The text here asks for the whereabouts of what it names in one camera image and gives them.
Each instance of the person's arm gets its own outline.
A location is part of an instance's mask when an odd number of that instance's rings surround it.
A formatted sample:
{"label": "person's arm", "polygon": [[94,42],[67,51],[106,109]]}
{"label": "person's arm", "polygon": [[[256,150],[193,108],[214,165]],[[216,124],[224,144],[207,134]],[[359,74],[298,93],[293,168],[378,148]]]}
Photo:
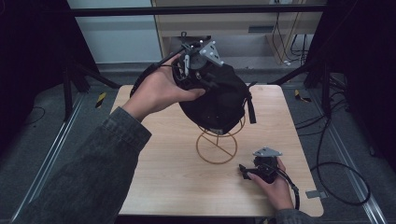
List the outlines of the person's arm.
{"label": "person's arm", "polygon": [[113,223],[127,196],[139,153],[150,138],[140,121],[204,93],[183,91],[176,86],[170,67],[158,69],[91,133],[75,158],[49,179],[14,223]]}
{"label": "person's arm", "polygon": [[[286,167],[280,158],[277,158],[279,169],[286,171]],[[247,173],[267,195],[269,202],[276,210],[277,224],[311,224],[314,219],[304,212],[294,209],[290,196],[289,184],[280,175],[272,184],[263,181],[259,176]]]}

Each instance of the black handheld controller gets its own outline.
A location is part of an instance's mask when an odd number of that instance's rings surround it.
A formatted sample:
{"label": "black handheld controller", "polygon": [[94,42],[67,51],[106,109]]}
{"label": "black handheld controller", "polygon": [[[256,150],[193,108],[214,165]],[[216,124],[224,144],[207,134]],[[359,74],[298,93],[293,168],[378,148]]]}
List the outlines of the black handheld controller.
{"label": "black handheld controller", "polygon": [[275,181],[277,177],[277,158],[281,156],[282,153],[273,150],[269,147],[264,147],[253,153],[256,157],[254,158],[254,166],[256,168],[247,169],[245,166],[239,164],[239,170],[242,172],[244,179],[250,179],[248,177],[248,172],[258,175],[262,180],[271,184]]}
{"label": "black handheld controller", "polygon": [[256,168],[248,169],[239,164],[239,170],[242,172],[244,179],[250,179],[248,172],[259,176],[268,184],[274,183],[277,177],[277,159],[276,157],[256,157],[253,161]]}
{"label": "black handheld controller", "polygon": [[211,71],[224,62],[220,60],[215,41],[205,46],[203,43],[200,41],[199,44],[184,46],[184,53],[172,63],[174,80],[183,90],[203,88],[210,91],[218,87]]}

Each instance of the metal bracket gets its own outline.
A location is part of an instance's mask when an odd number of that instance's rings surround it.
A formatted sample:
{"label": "metal bracket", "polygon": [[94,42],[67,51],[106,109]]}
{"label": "metal bracket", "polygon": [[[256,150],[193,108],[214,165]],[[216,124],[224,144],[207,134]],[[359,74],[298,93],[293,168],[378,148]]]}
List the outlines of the metal bracket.
{"label": "metal bracket", "polygon": [[311,190],[311,191],[306,191],[305,194],[306,194],[306,197],[308,199],[311,199],[311,198],[320,198],[320,199],[329,198],[329,195],[325,191],[318,191],[317,189],[316,190]]}
{"label": "metal bracket", "polygon": [[206,57],[210,62],[217,64],[218,66],[222,66],[224,62],[220,59],[218,50],[215,47],[215,43],[215,41],[209,42],[199,51],[199,53]]}
{"label": "metal bracket", "polygon": [[269,147],[264,147],[258,151],[255,151],[253,153],[253,155],[257,156],[257,157],[275,157],[275,156],[281,156],[282,153],[278,152],[276,150],[273,150]]}

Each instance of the black strap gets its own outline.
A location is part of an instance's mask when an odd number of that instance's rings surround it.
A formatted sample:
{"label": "black strap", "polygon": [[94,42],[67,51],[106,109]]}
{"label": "black strap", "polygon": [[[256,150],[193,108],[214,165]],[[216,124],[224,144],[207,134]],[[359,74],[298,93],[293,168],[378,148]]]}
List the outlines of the black strap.
{"label": "black strap", "polygon": [[132,88],[129,97],[131,97],[136,92],[137,88],[139,88],[140,84],[143,82],[143,80],[145,80],[146,77],[151,75],[151,73],[155,72],[155,70],[160,68],[166,61],[173,58],[175,55],[179,54],[183,50],[191,50],[191,46],[194,46],[196,48],[201,46],[199,42],[186,44],[185,43],[186,36],[187,36],[186,32],[181,32],[181,38],[183,39],[181,47],[177,51],[170,53],[167,57],[163,58],[158,63],[152,63],[148,68],[146,68],[145,71],[143,71],[142,74],[140,74],[140,76],[137,78],[136,82],[134,83],[134,87]]}
{"label": "black strap", "polygon": [[[247,86],[247,90],[249,90],[250,87],[256,85],[256,83],[257,83],[257,81],[254,81],[254,82],[250,83],[250,84]],[[256,122],[257,122],[257,120],[256,120],[256,113],[254,112],[254,106],[253,106],[253,103],[252,103],[252,101],[251,101],[252,98],[253,98],[253,97],[251,96],[251,92],[248,91],[248,96],[247,96],[247,111],[248,111],[248,118],[249,118],[249,120],[250,120],[250,123],[256,123]]]}

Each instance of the wall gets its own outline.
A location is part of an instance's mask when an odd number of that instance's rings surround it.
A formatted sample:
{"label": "wall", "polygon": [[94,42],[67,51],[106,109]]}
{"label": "wall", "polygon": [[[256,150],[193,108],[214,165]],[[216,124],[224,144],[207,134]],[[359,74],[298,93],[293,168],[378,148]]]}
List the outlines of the wall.
{"label": "wall", "polygon": [[[149,0],[68,0],[71,8],[151,7]],[[161,59],[153,16],[76,18],[96,63],[147,63]]]}

